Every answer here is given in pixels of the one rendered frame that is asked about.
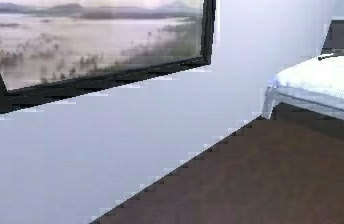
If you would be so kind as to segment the white bed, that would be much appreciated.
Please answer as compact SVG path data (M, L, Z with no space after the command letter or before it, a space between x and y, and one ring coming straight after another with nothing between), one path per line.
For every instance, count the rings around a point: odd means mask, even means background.
M344 121L344 55L322 54L274 75L261 116L270 119L279 103Z

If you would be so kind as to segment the black framed landscape picture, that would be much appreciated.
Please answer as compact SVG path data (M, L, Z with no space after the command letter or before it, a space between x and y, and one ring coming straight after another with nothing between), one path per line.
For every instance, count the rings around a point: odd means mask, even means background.
M216 0L0 0L0 114L211 62Z

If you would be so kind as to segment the small dark object on bed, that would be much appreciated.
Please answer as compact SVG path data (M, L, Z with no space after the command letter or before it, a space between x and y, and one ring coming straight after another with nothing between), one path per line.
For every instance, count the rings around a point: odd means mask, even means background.
M333 58L333 57L340 57L340 56L344 56L344 49L332 49L332 51L328 55L323 54L321 56L318 56L317 59L319 61L321 61L324 59Z

